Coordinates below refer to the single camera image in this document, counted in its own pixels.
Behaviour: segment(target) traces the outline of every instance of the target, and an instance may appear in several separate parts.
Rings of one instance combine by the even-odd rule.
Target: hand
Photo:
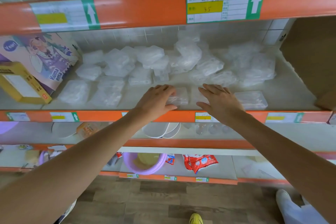
[[[175,94],[176,89],[172,85],[165,84],[151,87],[130,113],[140,116],[147,124],[166,112],[177,108],[175,105],[166,105],[168,97]]]
[[[208,84],[203,84],[203,87],[199,87],[198,90],[209,100],[210,105],[203,102],[196,104],[224,125],[231,126],[234,118],[245,112],[241,103],[228,88]]]

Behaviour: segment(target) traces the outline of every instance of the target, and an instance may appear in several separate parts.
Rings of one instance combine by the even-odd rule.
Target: white tile wall
[[[73,38],[84,52],[124,46],[151,46],[173,48],[177,42],[179,30],[199,31],[201,39],[208,42],[210,48],[222,48],[230,44],[255,40],[265,45],[279,44],[279,39],[289,30],[294,19],[265,21],[241,21],[207,23],[181,26],[102,29],[73,32]]]

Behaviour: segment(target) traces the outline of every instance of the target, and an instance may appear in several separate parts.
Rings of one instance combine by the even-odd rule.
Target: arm
[[[227,88],[203,86],[199,91],[210,105],[197,105],[244,137],[329,223],[336,223],[336,166],[247,114]]]
[[[0,223],[54,223],[140,128],[166,112],[175,88],[150,88],[137,106],[108,127],[79,142],[0,190]]]

